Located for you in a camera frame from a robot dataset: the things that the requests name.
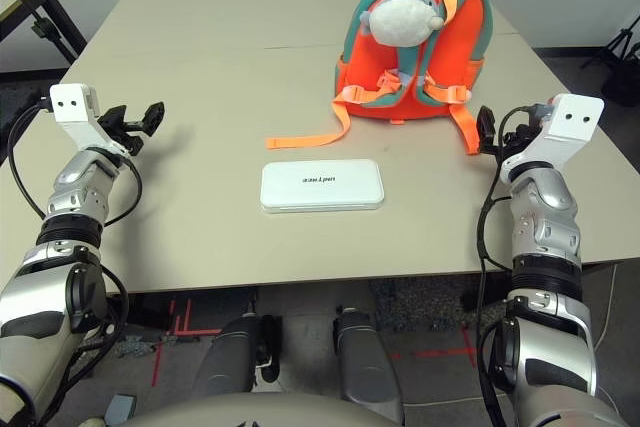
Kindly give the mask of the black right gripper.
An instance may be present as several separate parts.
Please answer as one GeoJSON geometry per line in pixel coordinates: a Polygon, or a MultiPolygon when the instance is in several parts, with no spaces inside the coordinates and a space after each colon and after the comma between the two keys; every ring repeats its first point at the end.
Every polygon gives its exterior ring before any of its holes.
{"type": "Polygon", "coordinates": [[[478,112],[477,133],[479,152],[494,153],[497,160],[505,160],[522,152],[533,140],[533,128],[528,124],[519,124],[513,132],[496,132],[493,111],[487,106],[482,106],[478,112]]]}

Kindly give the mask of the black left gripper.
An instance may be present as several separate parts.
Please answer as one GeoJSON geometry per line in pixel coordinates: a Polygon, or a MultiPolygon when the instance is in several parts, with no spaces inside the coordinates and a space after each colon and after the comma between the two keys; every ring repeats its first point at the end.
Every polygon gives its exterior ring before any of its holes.
{"type": "Polygon", "coordinates": [[[147,136],[153,136],[163,121],[165,106],[163,102],[150,105],[142,122],[125,122],[125,112],[125,105],[112,107],[99,117],[98,123],[107,130],[112,140],[125,148],[128,154],[137,155],[144,142],[141,137],[135,135],[135,132],[144,132],[147,136]]]}

